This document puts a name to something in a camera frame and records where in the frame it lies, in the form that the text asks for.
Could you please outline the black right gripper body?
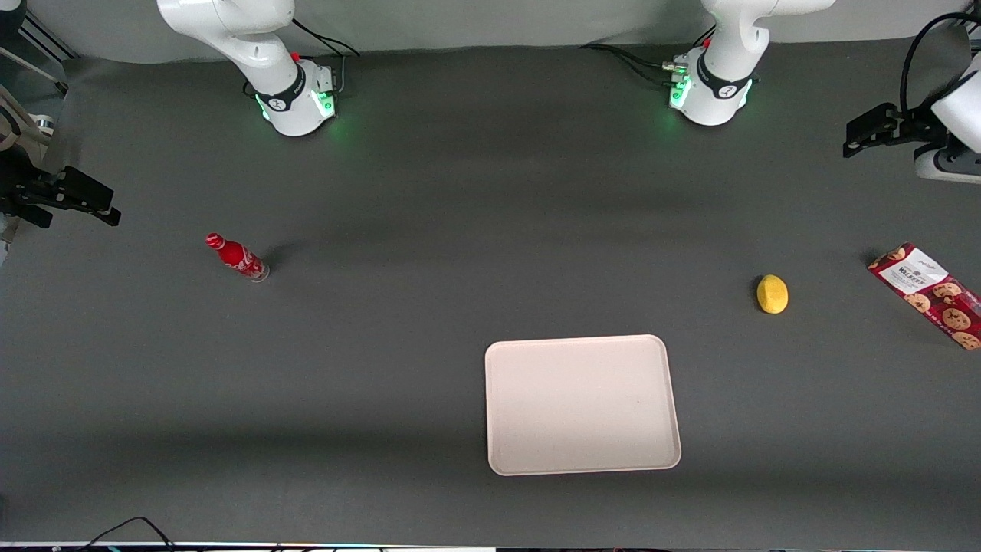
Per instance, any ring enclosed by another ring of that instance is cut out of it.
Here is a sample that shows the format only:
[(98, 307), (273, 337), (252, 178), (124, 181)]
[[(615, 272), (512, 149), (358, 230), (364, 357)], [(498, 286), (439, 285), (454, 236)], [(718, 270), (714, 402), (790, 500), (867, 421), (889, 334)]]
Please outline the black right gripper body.
[(53, 202), (56, 182), (63, 172), (46, 172), (35, 167), (25, 154), (7, 149), (1, 153), (1, 211), (21, 218), (40, 229), (51, 226), (53, 215), (40, 205)]

